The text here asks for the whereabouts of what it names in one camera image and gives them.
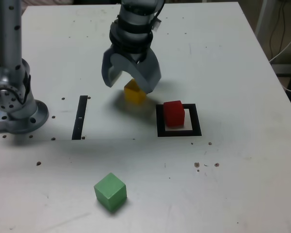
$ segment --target black square frame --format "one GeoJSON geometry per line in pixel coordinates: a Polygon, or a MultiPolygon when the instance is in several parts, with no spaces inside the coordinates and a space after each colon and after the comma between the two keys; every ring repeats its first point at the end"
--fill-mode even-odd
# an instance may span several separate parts
{"type": "Polygon", "coordinates": [[[200,130],[196,105],[192,104],[183,104],[184,109],[189,109],[190,118],[192,124],[192,130],[171,130],[167,131],[165,129],[165,120],[164,120],[164,108],[162,104],[156,105],[156,123],[157,123],[157,137],[189,137],[189,136],[201,136],[202,132],[200,130]]]}

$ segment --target yellow cube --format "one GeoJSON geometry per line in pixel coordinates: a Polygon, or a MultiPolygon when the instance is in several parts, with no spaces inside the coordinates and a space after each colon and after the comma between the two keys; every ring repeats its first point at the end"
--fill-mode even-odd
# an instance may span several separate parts
{"type": "Polygon", "coordinates": [[[130,80],[124,87],[125,100],[134,104],[142,104],[146,99],[146,93],[137,85],[134,79],[130,80]]]}

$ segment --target gray robot arm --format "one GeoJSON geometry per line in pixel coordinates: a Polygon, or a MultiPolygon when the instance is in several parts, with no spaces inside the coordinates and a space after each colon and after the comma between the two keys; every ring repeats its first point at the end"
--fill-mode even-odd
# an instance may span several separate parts
{"type": "Polygon", "coordinates": [[[0,132],[27,133],[42,126],[47,106],[33,98],[21,53],[21,1],[0,0],[0,132]]]}
{"type": "Polygon", "coordinates": [[[118,19],[110,28],[111,47],[104,53],[102,77],[112,87],[121,71],[129,73],[146,93],[161,79],[159,62],[150,48],[152,29],[165,0],[122,0],[118,19]]]}

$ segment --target green cube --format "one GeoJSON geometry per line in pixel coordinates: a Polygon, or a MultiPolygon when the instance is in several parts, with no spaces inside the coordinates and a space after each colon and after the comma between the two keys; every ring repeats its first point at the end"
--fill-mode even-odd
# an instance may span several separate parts
{"type": "Polygon", "coordinates": [[[117,210],[126,200],[126,185],[115,175],[109,173],[95,186],[97,200],[110,212],[117,210]]]}

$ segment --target table surface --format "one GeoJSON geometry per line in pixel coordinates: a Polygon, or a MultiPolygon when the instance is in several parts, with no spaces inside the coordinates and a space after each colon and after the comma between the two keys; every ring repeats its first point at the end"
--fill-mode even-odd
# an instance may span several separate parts
{"type": "Polygon", "coordinates": [[[50,118],[33,138],[0,134],[0,233],[291,233],[291,104],[239,5],[167,4],[154,33],[162,79],[149,99],[195,103],[200,137],[157,138],[155,113],[118,105],[129,75],[104,85],[118,12],[24,13],[23,58],[50,118]],[[72,141],[80,95],[86,139],[72,141]],[[115,214],[93,188],[109,172],[127,186],[115,214]]]}

